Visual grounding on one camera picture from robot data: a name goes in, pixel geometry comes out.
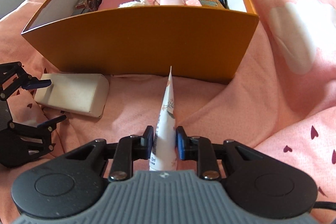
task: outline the pink blanket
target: pink blanket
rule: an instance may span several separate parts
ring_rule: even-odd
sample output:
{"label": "pink blanket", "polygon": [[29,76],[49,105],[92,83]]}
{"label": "pink blanket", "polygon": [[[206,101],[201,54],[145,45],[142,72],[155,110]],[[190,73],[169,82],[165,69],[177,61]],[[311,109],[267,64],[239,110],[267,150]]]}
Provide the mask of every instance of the pink blanket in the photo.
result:
{"label": "pink blanket", "polygon": [[[57,72],[20,35],[45,0],[26,0],[0,20],[0,63],[21,61],[40,77]],[[177,125],[212,142],[231,138],[310,174],[319,200],[336,202],[336,0],[253,0],[261,22],[233,81],[228,85],[175,77]],[[150,75],[111,76],[101,119],[66,113],[53,133],[55,150],[16,169],[0,167],[0,218],[18,216],[11,184],[24,170],[95,138],[117,142],[156,125],[167,79]],[[35,125],[60,115],[19,90],[9,98],[15,121]],[[194,167],[179,162],[179,168]],[[135,168],[146,169],[140,161]],[[336,214],[313,210],[321,223]]]}

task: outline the white tube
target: white tube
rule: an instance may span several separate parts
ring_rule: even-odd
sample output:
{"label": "white tube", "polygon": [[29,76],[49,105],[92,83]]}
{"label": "white tube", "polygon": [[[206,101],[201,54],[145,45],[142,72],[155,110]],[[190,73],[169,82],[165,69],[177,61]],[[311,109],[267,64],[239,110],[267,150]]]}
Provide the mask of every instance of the white tube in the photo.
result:
{"label": "white tube", "polygon": [[154,135],[150,171],[176,170],[176,131],[174,117],[174,91],[171,67],[165,95]]}

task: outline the gray plastic housing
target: gray plastic housing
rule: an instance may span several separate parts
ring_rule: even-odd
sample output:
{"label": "gray plastic housing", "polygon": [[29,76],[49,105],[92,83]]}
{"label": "gray plastic housing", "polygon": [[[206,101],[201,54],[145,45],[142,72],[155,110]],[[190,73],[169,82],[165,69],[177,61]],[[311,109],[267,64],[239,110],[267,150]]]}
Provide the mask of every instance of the gray plastic housing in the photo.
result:
{"label": "gray plastic housing", "polygon": [[230,200],[219,182],[202,180],[192,170],[137,171],[127,181],[110,183],[100,200],[78,215],[54,220],[21,215],[13,222],[47,223],[318,224],[308,213],[284,220],[266,219],[248,213]]}

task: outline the open cardboard box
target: open cardboard box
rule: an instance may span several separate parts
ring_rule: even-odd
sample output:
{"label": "open cardboard box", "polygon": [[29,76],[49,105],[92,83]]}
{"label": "open cardboard box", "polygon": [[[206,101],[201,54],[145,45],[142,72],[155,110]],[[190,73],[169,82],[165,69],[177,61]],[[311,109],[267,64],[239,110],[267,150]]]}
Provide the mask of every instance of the open cardboard box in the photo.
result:
{"label": "open cardboard box", "polygon": [[253,36],[251,0],[226,0],[229,10],[153,6],[71,16],[78,0],[46,0],[22,36],[64,72],[173,74],[230,81]]}

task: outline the dark red heart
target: dark red heart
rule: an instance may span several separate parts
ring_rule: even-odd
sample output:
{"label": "dark red heart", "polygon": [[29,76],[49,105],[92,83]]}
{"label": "dark red heart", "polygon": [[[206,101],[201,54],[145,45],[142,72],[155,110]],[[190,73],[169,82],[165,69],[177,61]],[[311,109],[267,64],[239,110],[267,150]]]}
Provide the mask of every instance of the dark red heart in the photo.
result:
{"label": "dark red heart", "polygon": [[285,153],[287,153],[288,151],[289,151],[289,152],[293,152],[293,149],[291,149],[288,145],[286,145],[285,148],[283,149],[283,151],[284,151]]}
{"label": "dark red heart", "polygon": [[322,191],[321,187],[319,187],[318,191],[321,193],[321,195],[328,197],[328,196]]}
{"label": "dark red heart", "polygon": [[318,136],[319,136],[319,134],[316,131],[315,127],[311,126],[311,130],[310,130],[310,137],[311,137],[311,139],[313,140],[315,137],[318,137]]}
{"label": "dark red heart", "polygon": [[331,162],[332,162],[332,164],[336,164],[336,151],[335,151],[335,149],[333,151],[333,156],[331,157]]}

